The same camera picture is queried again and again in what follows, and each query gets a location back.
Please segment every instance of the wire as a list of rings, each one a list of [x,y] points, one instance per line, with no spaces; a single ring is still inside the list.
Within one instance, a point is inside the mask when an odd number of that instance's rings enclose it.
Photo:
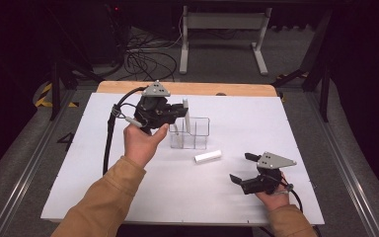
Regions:
[[[181,14],[181,17],[180,17],[180,20],[178,22],[178,28],[180,30],[180,36],[174,41],[172,42],[172,44],[170,45],[164,45],[166,43],[171,43],[170,40],[162,40],[162,41],[148,41],[147,43],[145,44],[141,44],[139,46],[139,49],[143,49],[143,50],[150,50],[150,49],[167,49],[167,48],[171,48],[172,46],[174,46],[175,44],[178,44],[178,45],[181,45],[180,43],[178,43],[178,41],[180,41],[180,39],[183,38],[183,32],[181,30],[181,21],[183,19],[183,14]],[[158,46],[155,46],[155,47],[145,47],[143,48],[144,45],[148,45],[148,44],[152,44],[152,43],[158,43],[158,42],[163,42],[163,44],[161,45],[158,45]]]
[[[287,188],[287,190],[288,190],[289,192],[292,192],[292,193],[294,194],[295,198],[297,199],[297,202],[298,202],[298,205],[299,205],[299,209],[300,209],[300,211],[303,213],[303,204],[301,203],[301,199],[300,199],[300,197],[298,196],[298,194],[295,193],[295,191],[293,190],[293,187],[294,187],[294,186],[293,186],[292,184],[288,184],[287,180],[285,180],[284,177],[281,177],[281,178],[282,178],[282,180],[283,180],[285,183],[283,183],[282,181],[279,181],[279,180],[277,180],[276,178],[274,178],[274,177],[272,177],[272,176],[269,176],[269,175],[265,175],[265,177],[267,177],[268,179],[272,179],[272,180],[274,180],[274,181],[276,181],[276,182],[279,182],[281,185],[283,185],[285,188]]]
[[[106,151],[105,151],[105,154],[104,154],[103,175],[109,169],[110,150],[111,150],[111,145],[112,145],[112,142],[113,142],[115,119],[116,119],[117,115],[122,115],[122,112],[121,112],[121,109],[120,109],[121,106],[122,106],[122,103],[125,101],[125,99],[127,99],[129,96],[131,96],[135,92],[144,91],[146,88],[147,87],[138,87],[138,88],[135,88],[135,89],[129,91],[127,94],[125,94],[119,100],[118,104],[116,104],[116,105],[113,106],[113,110],[110,113],[110,118],[109,118],[109,121],[108,121],[108,134],[107,134]]]
[[[156,59],[154,59],[152,56],[164,56],[172,61],[173,68],[169,68],[163,63],[159,63]],[[152,74],[153,72],[158,68],[162,67],[168,71],[167,74],[154,77]],[[164,53],[164,52],[147,52],[142,49],[135,49],[135,50],[128,50],[126,52],[126,58],[124,62],[124,69],[129,74],[125,77],[117,78],[116,80],[121,80],[129,76],[134,76],[137,79],[137,75],[144,74],[145,78],[144,81],[150,80],[150,81],[156,81],[156,80],[163,80],[172,77],[172,80],[175,82],[174,73],[177,70],[178,63],[177,60],[172,57],[171,55]]]
[[[84,55],[84,53],[82,52],[81,49],[79,49],[79,46],[76,44],[76,42],[73,40],[73,38],[66,32],[66,30],[64,29],[64,27],[61,25],[60,21],[57,19],[57,17],[55,16],[55,14],[51,11],[51,9],[49,7],[47,7],[47,6],[45,6],[45,9],[51,15],[52,19],[57,24],[57,26],[61,29],[61,31],[63,32],[63,34],[66,36],[66,38],[71,42],[71,44],[73,45],[73,47],[78,51],[78,53],[82,57],[82,59],[85,62],[87,62],[88,64],[92,65],[92,63],[88,60],[88,57],[86,55]],[[114,20],[113,14],[110,11],[109,11],[108,15],[110,17],[112,28],[114,29],[113,30],[113,35],[114,35],[114,39],[116,40],[117,47],[118,47],[118,42],[120,41],[120,39],[117,39],[116,37],[118,37],[117,33],[120,32],[120,26]],[[122,57],[122,51],[123,51],[123,49],[118,48],[117,50],[118,50],[118,60],[122,61],[120,58]],[[121,68],[121,66],[122,66],[122,63],[117,63],[116,67],[114,67],[113,69],[110,69],[110,70],[108,70],[106,72],[102,72],[102,73],[98,73],[98,74],[96,73],[96,75],[100,76],[100,77],[107,77],[107,76],[113,75],[114,73],[116,73],[117,71],[119,71],[119,69]],[[81,76],[81,75],[78,75],[76,73],[73,73],[73,75],[75,75],[75,77],[78,78],[78,79],[80,79],[80,80],[88,80],[89,79],[87,76]]]
[[[119,107],[121,108],[122,106],[131,106],[131,107],[136,108],[136,106],[134,106],[134,105],[132,105],[130,103],[123,103]],[[123,114],[122,112],[119,112],[119,114],[122,115],[122,117],[118,117],[119,119],[125,119],[125,114]]]

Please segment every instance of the tan sleeve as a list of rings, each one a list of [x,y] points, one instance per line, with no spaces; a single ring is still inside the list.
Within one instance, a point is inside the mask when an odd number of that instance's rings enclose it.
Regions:
[[[145,173],[134,162],[121,157],[69,209],[51,236],[115,236]]]
[[[296,205],[286,205],[269,213],[275,237],[316,237],[316,233]]]

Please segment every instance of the black cable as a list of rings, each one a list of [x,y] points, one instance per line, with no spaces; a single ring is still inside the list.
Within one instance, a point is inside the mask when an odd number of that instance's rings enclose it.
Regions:
[[[157,48],[164,48],[164,47],[170,47],[174,44],[176,44],[177,42],[176,41],[171,41],[171,40],[168,40],[168,41],[164,41],[164,42],[160,42],[161,44],[159,45],[156,45],[156,46],[149,46],[148,44],[152,43],[154,40],[160,40],[161,38],[155,38],[155,39],[151,39],[151,40],[145,40],[145,41],[142,41],[142,42],[139,42],[137,43],[136,45],[130,45],[129,46],[129,49],[139,49],[141,47],[146,47],[147,49],[157,49]]]
[[[165,64],[157,62],[154,58],[150,57],[149,55],[163,55],[171,59],[174,63],[173,69],[169,68]],[[144,80],[147,80],[150,78],[151,81],[156,81],[156,80],[163,80],[172,77],[172,80],[175,81],[174,73],[177,70],[178,63],[175,60],[174,57],[171,55],[164,53],[164,52],[146,52],[143,50],[137,50],[135,52],[128,51],[127,52],[127,57],[126,57],[126,62],[124,63],[124,69],[126,72],[129,73],[128,76],[136,76],[137,74],[144,73],[146,77]],[[164,76],[159,76],[158,78],[154,78],[151,74],[156,70],[156,68],[160,66],[168,70],[168,74]]]
[[[150,42],[154,40],[159,40],[159,39],[160,38],[155,38],[154,36],[147,35],[147,34],[133,35],[128,41],[127,49],[128,50],[138,49],[146,44],[149,44]]]
[[[110,118],[108,121],[108,135],[107,135],[107,143],[106,143],[106,151],[104,154],[104,163],[103,163],[103,175],[107,172],[109,169],[109,160],[110,160],[110,150],[111,150],[111,145],[113,142],[113,134],[114,134],[114,126],[115,126],[115,119],[116,115],[122,115],[121,113],[121,106],[122,103],[127,99],[129,96],[132,94],[138,92],[138,91],[144,91],[147,87],[138,87],[136,89],[131,90],[127,94],[125,94],[121,100],[119,100],[118,104],[113,106],[113,110],[110,113]]]
[[[292,193],[294,194],[295,198],[297,199],[297,202],[298,202],[298,205],[299,205],[299,209],[300,209],[300,211],[303,213],[303,204],[301,203],[301,199],[300,199],[300,197],[298,196],[298,194],[294,192],[294,190],[293,190],[293,185],[288,184],[287,180],[285,180],[284,177],[282,177],[282,180],[285,181],[285,183],[283,183],[282,181],[277,180],[276,178],[274,178],[274,177],[272,177],[272,176],[265,175],[265,177],[267,177],[268,179],[272,179],[272,180],[274,180],[274,181],[279,182],[279,183],[280,183],[281,185],[283,185],[285,188],[289,188],[289,189],[287,189],[287,190],[288,190],[289,192],[292,192]]]
[[[301,203],[300,197],[298,196],[297,193],[295,193],[294,190],[291,190],[291,192],[294,194],[295,198],[297,199],[300,211],[303,213],[303,204]]]
[[[136,108],[136,106],[132,105],[131,103],[122,103],[120,107],[122,106],[131,106]]]

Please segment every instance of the white board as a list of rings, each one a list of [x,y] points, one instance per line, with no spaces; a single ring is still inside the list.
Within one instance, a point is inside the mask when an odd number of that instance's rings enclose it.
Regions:
[[[107,140],[107,121],[113,104],[123,94],[94,93],[81,119],[74,140],[43,208],[41,218],[60,221],[85,191],[102,177]],[[245,196],[230,181],[229,174],[243,180],[258,175],[256,163],[246,152],[268,151],[295,160],[296,166],[282,168],[286,179],[300,196],[304,213],[312,224],[324,224],[309,176],[297,148],[284,108],[277,97],[181,96],[168,103],[189,100],[192,117],[210,118],[205,150],[173,149],[170,134],[161,142],[139,187],[125,221],[160,224],[265,225],[262,202]],[[140,95],[126,101],[136,105]],[[133,107],[123,107],[133,117]],[[124,119],[115,121],[110,166],[123,154]],[[221,150],[222,156],[196,164],[194,156]],[[297,203],[290,195],[292,203]]]

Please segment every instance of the human hand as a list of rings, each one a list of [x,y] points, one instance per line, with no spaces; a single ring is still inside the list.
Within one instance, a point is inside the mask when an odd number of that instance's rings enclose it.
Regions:
[[[129,124],[123,131],[124,156],[144,168],[155,155],[159,143],[165,138],[167,132],[167,124],[159,127],[153,135],[143,132],[136,125]]]
[[[281,176],[283,178],[282,182],[284,182],[285,177],[282,172]],[[281,206],[290,204],[288,193],[279,193],[284,191],[286,191],[286,188],[283,185],[279,185],[274,195],[267,195],[265,192],[256,193],[255,195],[264,203],[268,211],[273,211]]]

